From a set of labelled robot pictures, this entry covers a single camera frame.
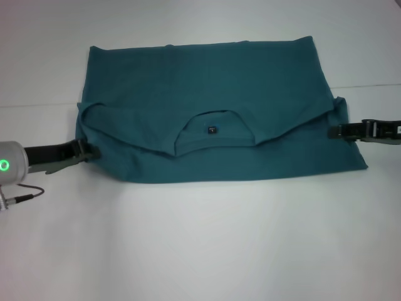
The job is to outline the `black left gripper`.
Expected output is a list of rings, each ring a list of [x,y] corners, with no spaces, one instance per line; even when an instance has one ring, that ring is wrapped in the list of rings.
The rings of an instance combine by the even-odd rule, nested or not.
[[[25,147],[28,157],[28,172],[52,174],[81,162],[99,159],[98,147],[86,139],[76,139],[64,144]]]

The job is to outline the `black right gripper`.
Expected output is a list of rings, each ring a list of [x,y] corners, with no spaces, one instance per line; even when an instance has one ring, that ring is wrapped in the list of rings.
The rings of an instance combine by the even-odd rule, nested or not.
[[[359,123],[330,127],[327,136],[329,139],[400,145],[400,121],[365,119]]]

